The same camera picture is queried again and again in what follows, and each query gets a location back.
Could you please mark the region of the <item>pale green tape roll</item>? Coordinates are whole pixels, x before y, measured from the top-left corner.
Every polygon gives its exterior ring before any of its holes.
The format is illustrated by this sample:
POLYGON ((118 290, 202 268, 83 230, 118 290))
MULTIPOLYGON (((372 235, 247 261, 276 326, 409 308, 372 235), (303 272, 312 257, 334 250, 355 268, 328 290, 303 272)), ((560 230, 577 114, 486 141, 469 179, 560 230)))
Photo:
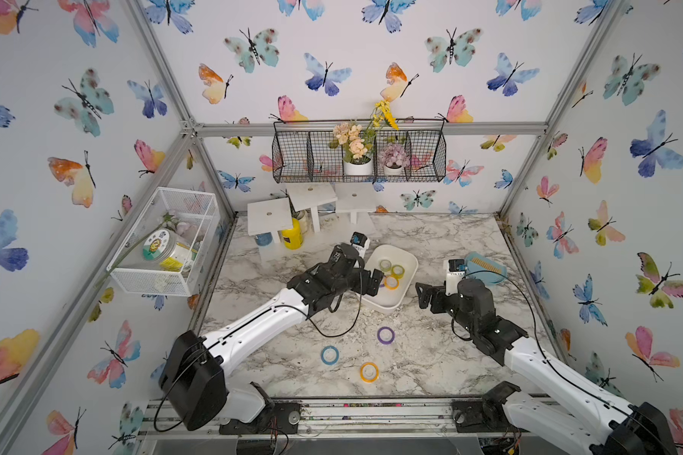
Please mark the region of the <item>pale green tape roll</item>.
POLYGON ((379 269, 382 272, 389 272, 392 269, 392 263, 387 259, 383 259, 379 261, 379 269))

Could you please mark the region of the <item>orange tape roll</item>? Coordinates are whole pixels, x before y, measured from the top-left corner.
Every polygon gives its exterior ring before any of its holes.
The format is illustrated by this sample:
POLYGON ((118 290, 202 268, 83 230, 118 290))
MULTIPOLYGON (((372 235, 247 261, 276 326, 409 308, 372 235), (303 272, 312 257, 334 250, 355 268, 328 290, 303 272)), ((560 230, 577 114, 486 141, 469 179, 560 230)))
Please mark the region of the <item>orange tape roll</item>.
POLYGON ((360 379, 365 383, 374 383, 379 379, 379 367, 374 362, 365 362, 360 366, 360 379))
POLYGON ((382 283, 389 290, 396 290, 400 286, 400 280, 393 275, 385 276, 382 283))

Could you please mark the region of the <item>white storage box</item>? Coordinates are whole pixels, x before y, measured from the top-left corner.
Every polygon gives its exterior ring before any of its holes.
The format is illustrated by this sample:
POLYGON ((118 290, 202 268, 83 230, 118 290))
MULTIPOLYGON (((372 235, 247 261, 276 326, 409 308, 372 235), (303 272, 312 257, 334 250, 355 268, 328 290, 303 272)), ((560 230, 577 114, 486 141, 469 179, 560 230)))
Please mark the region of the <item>white storage box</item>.
POLYGON ((389 315, 402 304, 419 268, 415 255, 391 245, 378 246, 367 262, 367 269, 383 274, 377 295, 362 297, 368 308, 389 315))

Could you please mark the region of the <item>purple tape roll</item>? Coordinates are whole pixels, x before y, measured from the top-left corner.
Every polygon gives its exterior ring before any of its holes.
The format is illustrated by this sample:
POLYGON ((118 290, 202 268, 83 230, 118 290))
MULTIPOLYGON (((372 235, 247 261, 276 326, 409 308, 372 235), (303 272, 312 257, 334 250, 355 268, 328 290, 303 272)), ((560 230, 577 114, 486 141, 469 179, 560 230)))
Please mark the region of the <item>purple tape roll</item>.
POLYGON ((391 327, 383 326, 377 331, 377 339, 382 345, 391 345, 396 340, 396 333, 391 327))

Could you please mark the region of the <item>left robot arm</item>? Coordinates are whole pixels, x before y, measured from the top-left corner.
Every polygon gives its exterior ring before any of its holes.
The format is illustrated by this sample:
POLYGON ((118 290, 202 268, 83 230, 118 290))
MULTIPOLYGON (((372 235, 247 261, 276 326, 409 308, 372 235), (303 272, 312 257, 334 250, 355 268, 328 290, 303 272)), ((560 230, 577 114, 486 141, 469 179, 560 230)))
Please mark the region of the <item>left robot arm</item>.
POLYGON ((369 239, 356 232, 334 246, 329 259, 294 276, 264 305, 222 329, 197 335, 189 330, 174 342, 159 377, 162 400, 170 403, 181 426, 194 431, 218 417, 265 430, 275 404, 255 383, 234 384, 230 375, 248 356, 282 334, 324 311, 336 312, 343 294, 375 296, 383 272, 366 268, 369 239))

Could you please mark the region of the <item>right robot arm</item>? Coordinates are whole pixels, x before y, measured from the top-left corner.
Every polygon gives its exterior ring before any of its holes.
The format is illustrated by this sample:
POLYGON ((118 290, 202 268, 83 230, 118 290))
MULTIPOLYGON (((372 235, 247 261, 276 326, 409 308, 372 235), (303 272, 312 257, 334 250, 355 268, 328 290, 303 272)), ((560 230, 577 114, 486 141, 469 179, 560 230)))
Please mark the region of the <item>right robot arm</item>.
POLYGON ((496 313, 493 294, 480 280, 462 279, 457 290, 417 284, 419 306, 450 316, 474 347, 544 391, 539 403, 503 382, 484 400, 487 420, 506 420, 568 454, 675 454, 668 419, 648 402, 639 406, 608 392, 545 350, 537 337, 496 313))

